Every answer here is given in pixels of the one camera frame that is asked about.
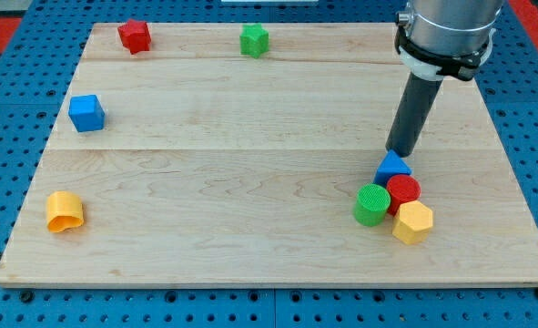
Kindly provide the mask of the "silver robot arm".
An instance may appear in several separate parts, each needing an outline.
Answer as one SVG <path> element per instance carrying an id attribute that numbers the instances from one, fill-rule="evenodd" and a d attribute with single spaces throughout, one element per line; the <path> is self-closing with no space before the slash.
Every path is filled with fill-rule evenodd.
<path id="1" fill-rule="evenodd" d="M 491 55 L 502 6 L 503 0 L 407 1 L 395 16 L 401 62 L 422 80 L 472 80 Z"/>

